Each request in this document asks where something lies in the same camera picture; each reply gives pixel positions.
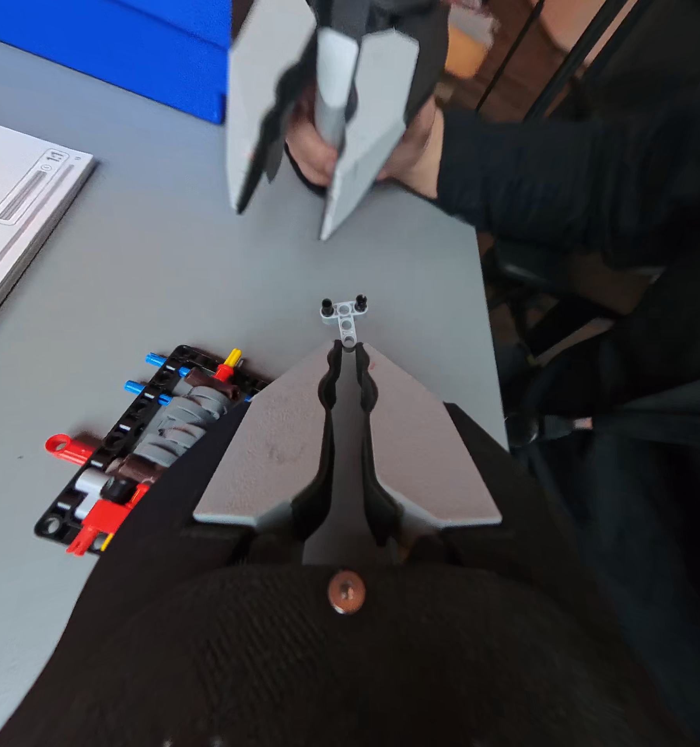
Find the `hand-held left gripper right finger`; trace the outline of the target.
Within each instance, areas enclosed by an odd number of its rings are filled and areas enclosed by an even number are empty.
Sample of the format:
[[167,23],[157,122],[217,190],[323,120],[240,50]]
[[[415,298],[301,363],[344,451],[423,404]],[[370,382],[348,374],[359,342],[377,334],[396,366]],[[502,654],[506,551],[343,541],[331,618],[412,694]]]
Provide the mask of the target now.
[[377,545],[498,526],[502,513],[445,403],[378,350],[355,348],[366,521]]

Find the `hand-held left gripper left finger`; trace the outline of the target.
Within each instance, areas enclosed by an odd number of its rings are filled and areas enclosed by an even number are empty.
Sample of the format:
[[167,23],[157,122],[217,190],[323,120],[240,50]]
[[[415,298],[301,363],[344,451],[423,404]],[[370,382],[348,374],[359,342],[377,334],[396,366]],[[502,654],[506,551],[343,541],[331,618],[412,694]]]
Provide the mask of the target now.
[[336,340],[252,397],[194,509],[198,523],[300,542],[320,527],[331,507],[332,409],[342,358]]

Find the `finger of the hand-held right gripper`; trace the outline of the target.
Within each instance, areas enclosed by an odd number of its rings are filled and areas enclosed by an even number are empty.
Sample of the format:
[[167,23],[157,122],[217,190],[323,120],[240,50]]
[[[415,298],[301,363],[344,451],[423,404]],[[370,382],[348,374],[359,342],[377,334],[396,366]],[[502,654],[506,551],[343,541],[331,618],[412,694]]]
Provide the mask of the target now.
[[404,134],[419,43],[394,29],[360,43],[318,35],[318,133],[338,149],[319,232],[327,240],[373,186]]
[[229,51],[226,176],[242,214],[263,176],[272,182],[289,119],[316,61],[317,19],[307,2],[258,1]]

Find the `lego engine frame assembly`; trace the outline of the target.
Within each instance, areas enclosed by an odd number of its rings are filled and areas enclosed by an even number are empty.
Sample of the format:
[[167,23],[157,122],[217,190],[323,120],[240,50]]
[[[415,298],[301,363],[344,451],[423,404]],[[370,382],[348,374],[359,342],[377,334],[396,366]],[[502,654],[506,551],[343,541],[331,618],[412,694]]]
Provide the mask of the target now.
[[271,382],[251,370],[238,349],[215,358],[182,344],[168,356],[150,353],[146,362],[155,374],[124,384],[133,400],[98,445],[66,434],[45,443],[47,453],[77,470],[34,534],[68,554],[103,553],[156,481],[210,427]]

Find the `grey T-shaped lego beam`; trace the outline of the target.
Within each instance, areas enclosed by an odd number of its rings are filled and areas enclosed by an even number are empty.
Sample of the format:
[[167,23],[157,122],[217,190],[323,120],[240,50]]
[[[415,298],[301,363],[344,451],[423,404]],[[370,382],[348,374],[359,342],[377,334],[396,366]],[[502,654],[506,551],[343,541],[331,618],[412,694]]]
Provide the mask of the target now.
[[354,300],[338,303],[329,298],[323,299],[319,315],[324,324],[338,332],[343,348],[353,350],[358,342],[356,319],[365,316],[367,311],[367,296],[358,294]]

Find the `person's right forearm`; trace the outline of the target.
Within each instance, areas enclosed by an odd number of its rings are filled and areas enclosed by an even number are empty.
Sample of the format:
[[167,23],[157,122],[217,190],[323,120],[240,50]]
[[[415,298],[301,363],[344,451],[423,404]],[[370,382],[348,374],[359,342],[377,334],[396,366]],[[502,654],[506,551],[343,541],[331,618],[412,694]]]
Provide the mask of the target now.
[[700,248],[700,107],[580,122],[444,114],[442,210],[496,238],[662,267]]

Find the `lego instruction booklet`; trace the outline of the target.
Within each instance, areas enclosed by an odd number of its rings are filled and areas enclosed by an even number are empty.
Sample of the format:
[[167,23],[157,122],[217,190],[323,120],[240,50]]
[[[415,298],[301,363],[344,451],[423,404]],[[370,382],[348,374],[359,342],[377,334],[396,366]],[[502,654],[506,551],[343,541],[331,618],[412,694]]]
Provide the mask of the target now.
[[92,154],[0,126],[0,306],[96,165]]

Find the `person's right hand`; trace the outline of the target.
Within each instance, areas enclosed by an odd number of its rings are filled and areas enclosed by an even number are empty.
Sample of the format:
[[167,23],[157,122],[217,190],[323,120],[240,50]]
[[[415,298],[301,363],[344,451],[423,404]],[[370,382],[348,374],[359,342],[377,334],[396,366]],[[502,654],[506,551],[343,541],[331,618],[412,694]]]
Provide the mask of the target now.
[[[287,132],[287,153],[299,173],[318,188],[328,188],[338,154],[318,134],[313,122],[313,98],[298,104]],[[433,96],[421,107],[392,154],[376,176],[428,200],[437,198],[443,147],[444,116]]]

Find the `blue plastic storage bin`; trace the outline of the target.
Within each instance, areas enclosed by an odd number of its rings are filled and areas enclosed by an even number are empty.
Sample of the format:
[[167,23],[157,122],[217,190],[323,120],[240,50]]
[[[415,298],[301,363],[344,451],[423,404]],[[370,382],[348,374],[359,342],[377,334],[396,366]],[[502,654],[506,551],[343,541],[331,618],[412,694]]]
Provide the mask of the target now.
[[0,42],[214,124],[230,1],[0,1]]

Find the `black office chair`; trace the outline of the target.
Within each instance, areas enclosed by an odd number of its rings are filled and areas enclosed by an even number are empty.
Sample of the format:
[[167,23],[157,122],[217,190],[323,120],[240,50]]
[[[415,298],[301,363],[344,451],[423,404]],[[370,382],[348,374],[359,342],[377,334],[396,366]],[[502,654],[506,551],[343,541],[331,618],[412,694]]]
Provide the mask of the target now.
[[507,309],[527,361],[543,365],[637,307],[661,266],[615,269],[599,252],[559,253],[495,240],[481,264],[489,312]]

